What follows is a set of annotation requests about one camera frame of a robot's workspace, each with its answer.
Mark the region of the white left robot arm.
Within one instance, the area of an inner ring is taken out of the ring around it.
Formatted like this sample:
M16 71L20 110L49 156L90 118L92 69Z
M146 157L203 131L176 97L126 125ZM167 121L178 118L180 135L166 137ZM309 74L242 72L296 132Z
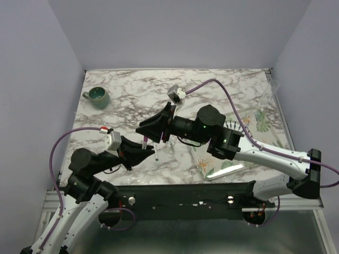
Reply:
M105 209L123 211L118 188L95 177L107 169L123 165L131 170L153 155L147 138L135 143L117 132L106 135L105 150L94 153L86 148L73 152L69 169L73 172L64 192L57 192L60 205L40 238L22 253L69 253L75 239Z

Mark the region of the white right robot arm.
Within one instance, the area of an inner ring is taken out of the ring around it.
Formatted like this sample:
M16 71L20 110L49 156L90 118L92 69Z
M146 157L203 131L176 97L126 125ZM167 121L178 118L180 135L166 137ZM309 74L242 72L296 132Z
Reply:
M247 206L256 207L262 201L288 194L306 199L320 197L320 151L296 152L253 140L246 131L227 128L225 115L212 105L200 108L195 120L176 116L175 108L167 103L159 113L140 122L136 132L156 143L167 142L173 135L207 144L207 153L217 159L252 162L281 172L255 182L244 193Z

